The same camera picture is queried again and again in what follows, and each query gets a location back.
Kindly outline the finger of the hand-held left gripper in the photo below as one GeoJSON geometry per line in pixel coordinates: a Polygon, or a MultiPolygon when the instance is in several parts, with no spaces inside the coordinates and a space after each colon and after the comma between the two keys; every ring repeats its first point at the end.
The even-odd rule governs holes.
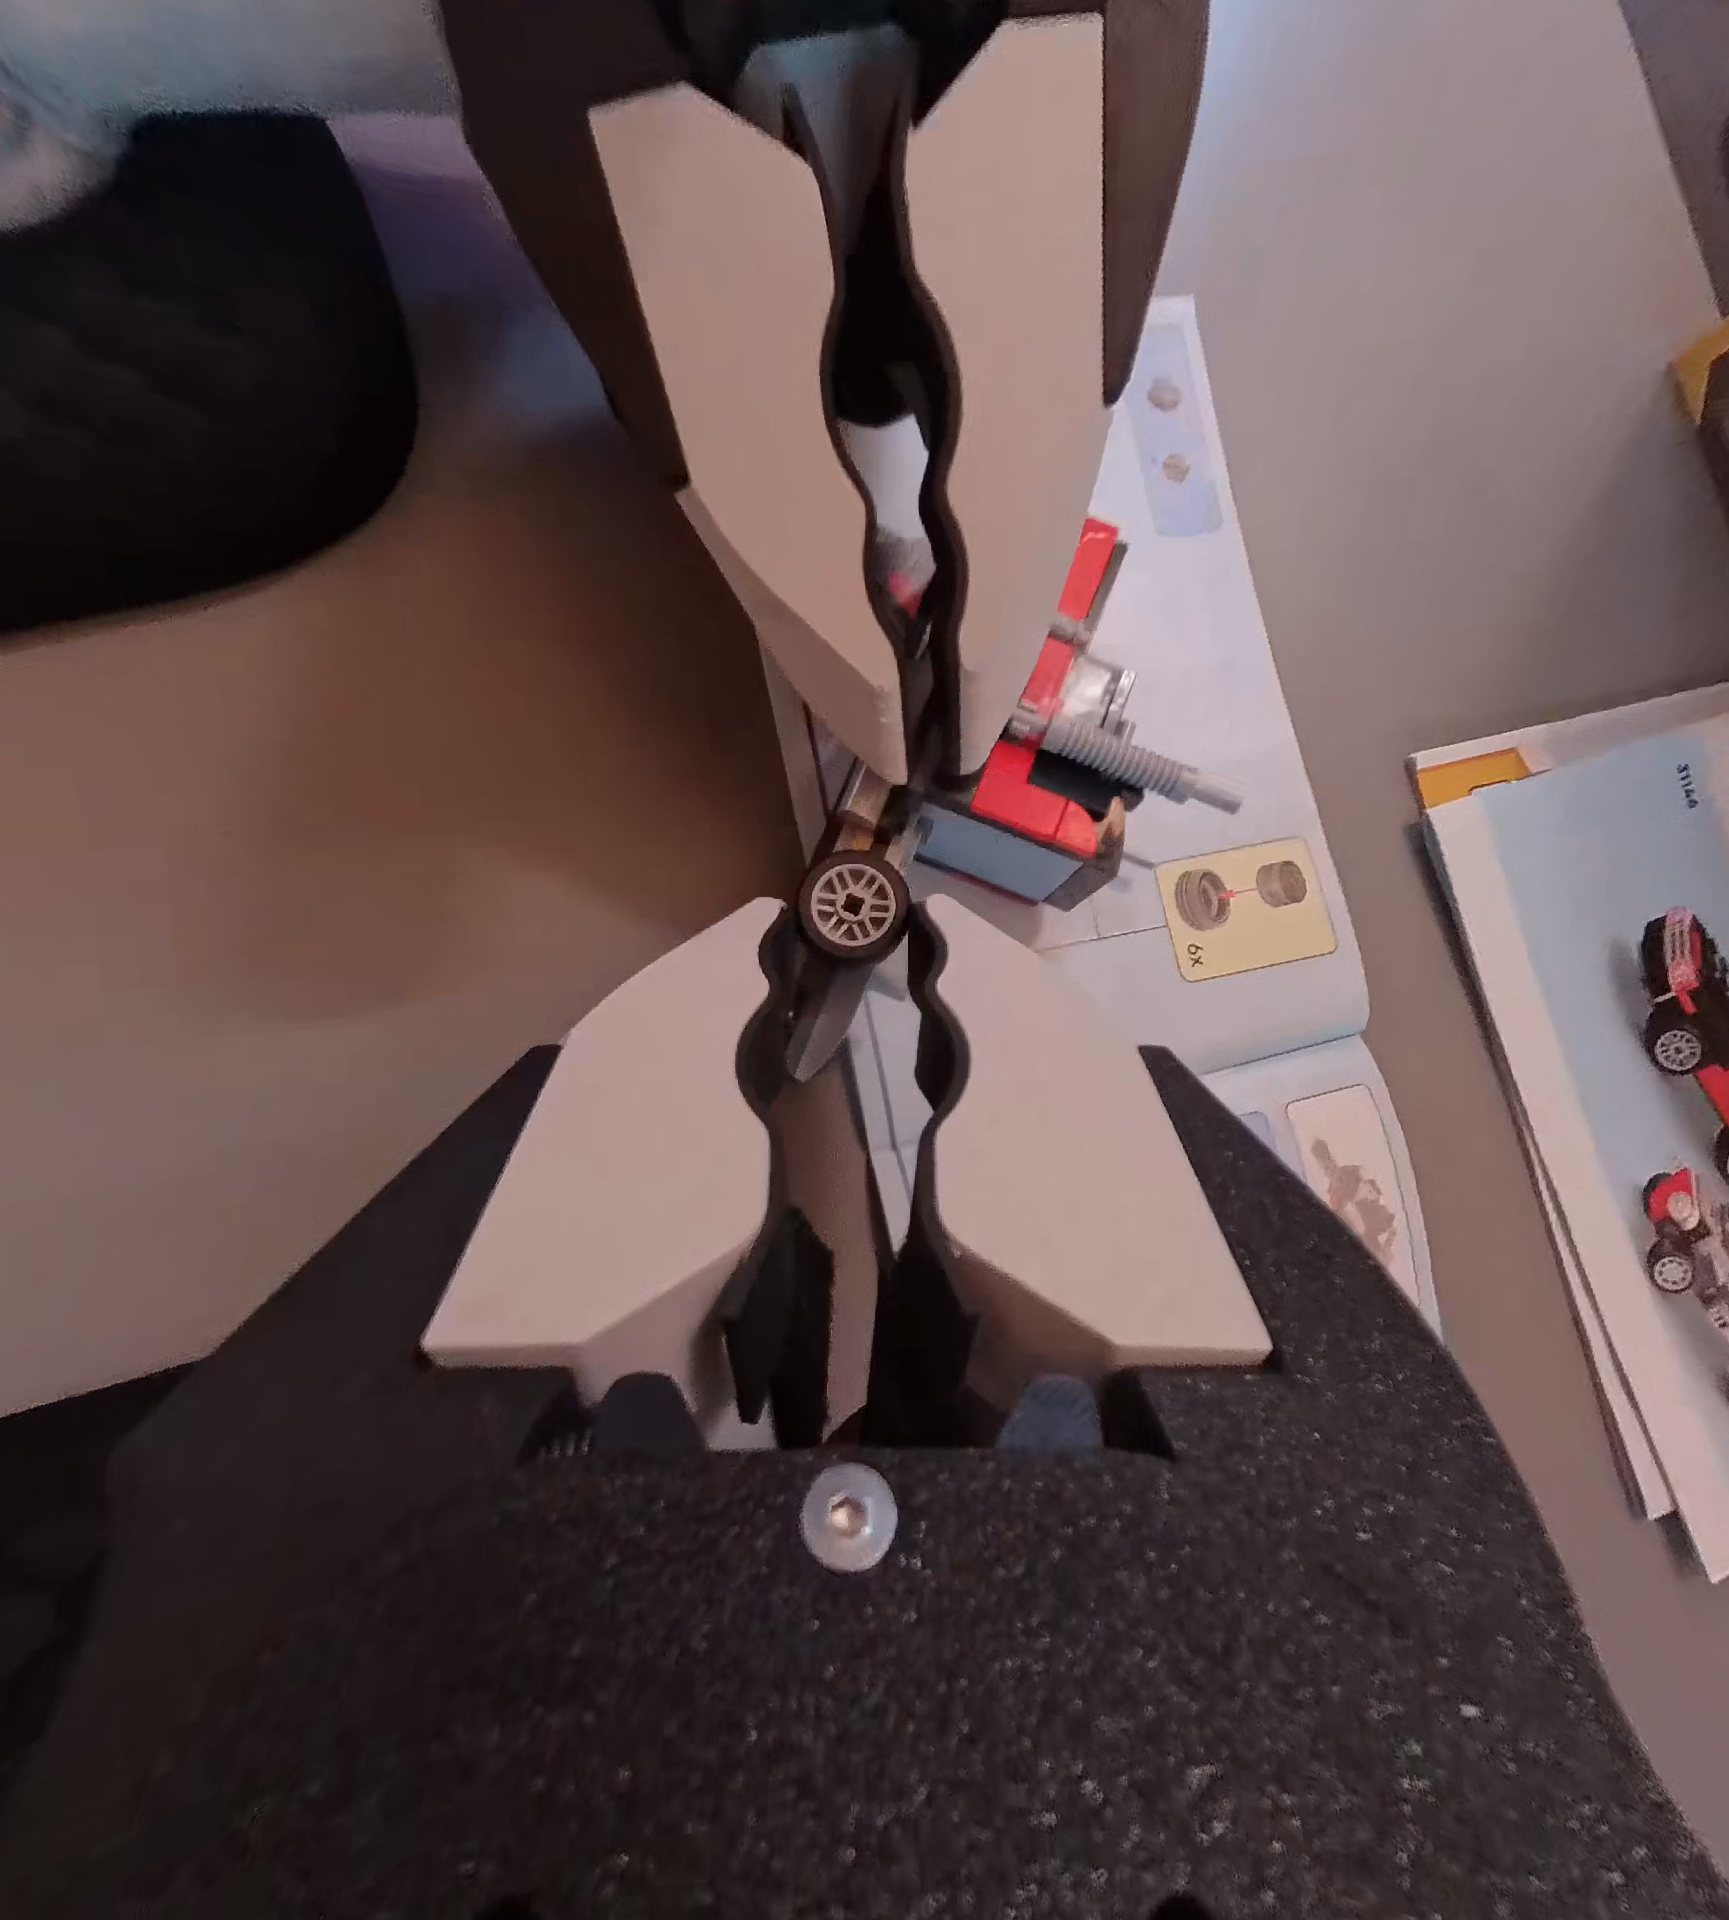
{"type": "Polygon", "coordinates": [[[902,145],[911,260],[950,334],[958,770],[975,774],[1059,622],[1103,407],[1103,17],[1005,17],[902,145]]]}
{"type": "Polygon", "coordinates": [[[592,145],[677,432],[677,511],[818,728],[911,781],[902,642],[866,588],[875,507],[837,432],[837,192],[791,85],[782,118],[765,137],[665,80],[596,100],[592,145]]]}

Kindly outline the red black lego vehicle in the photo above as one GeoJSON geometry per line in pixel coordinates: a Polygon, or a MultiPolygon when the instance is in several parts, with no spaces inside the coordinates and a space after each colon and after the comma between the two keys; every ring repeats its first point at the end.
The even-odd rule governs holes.
{"type": "Polygon", "coordinates": [[[1076,912],[1123,871],[1139,801],[1247,810],[1247,790],[1139,740],[1139,665],[1100,646],[1130,538],[1086,516],[1042,656],[975,774],[885,790],[842,774],[814,863],[837,851],[928,863],[994,896],[1076,912]]]}

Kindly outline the small lego wheel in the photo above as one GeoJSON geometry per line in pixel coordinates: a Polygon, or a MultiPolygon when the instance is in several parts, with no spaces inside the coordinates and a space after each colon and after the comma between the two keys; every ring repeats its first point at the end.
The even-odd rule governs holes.
{"type": "Polygon", "coordinates": [[[911,929],[911,883],[885,857],[837,851],[800,875],[800,946],[829,964],[880,964],[911,929]]]}

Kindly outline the closed lego instruction booklet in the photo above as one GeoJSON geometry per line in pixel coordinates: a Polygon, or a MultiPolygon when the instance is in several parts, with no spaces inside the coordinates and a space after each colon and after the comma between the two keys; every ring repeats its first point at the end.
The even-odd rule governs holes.
{"type": "Polygon", "coordinates": [[[1602,1394],[1729,1575],[1729,679],[1409,758],[1602,1394]]]}

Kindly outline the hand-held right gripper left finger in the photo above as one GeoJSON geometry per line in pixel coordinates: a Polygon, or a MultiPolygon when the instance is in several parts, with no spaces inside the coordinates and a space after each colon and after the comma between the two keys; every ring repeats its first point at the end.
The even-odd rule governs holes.
{"type": "Polygon", "coordinates": [[[576,1401],[665,1375],[700,1421],[814,1432],[814,1231],[782,1202],[776,1068],[748,1048],[787,924],[752,896],[559,1047],[426,1322],[438,1368],[563,1368],[576,1401]]]}

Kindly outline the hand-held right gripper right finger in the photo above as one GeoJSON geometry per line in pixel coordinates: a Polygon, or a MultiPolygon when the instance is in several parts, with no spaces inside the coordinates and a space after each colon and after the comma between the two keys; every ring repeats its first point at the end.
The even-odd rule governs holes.
{"type": "Polygon", "coordinates": [[[1142,1048],[959,903],[911,919],[911,1440],[959,1440],[1064,1375],[1252,1375],[1267,1314],[1142,1048]]]}

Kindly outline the person's left forearm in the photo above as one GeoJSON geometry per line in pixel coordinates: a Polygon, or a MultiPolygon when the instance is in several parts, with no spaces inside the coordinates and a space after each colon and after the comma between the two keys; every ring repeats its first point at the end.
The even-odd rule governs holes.
{"type": "Polygon", "coordinates": [[[0,229],[93,192],[145,113],[457,113],[426,0],[0,0],[0,229]]]}

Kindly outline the open lego instruction booklet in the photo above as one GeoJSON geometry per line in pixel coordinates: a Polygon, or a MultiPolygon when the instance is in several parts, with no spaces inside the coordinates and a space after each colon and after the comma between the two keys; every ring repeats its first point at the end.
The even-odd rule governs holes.
{"type": "MultiPolygon", "coordinates": [[[[1139,665],[1139,740],[1235,781],[1247,810],[1139,801],[1123,871],[1076,912],[911,863],[911,919],[959,903],[1053,959],[1142,1048],[1153,1076],[1195,1068],[1442,1326],[1409,1137],[1368,1048],[1368,959],[1267,642],[1190,298],[1153,302],[1091,516],[1130,538],[1100,646],[1139,665]]],[[[829,828],[856,755],[814,740],[806,711],[787,740],[800,819],[829,828]]],[[[856,1048],[902,1273],[928,1115],[918,1031],[911,929],[866,972],[806,949],[787,1068],[806,1076],[856,1048]]]]}

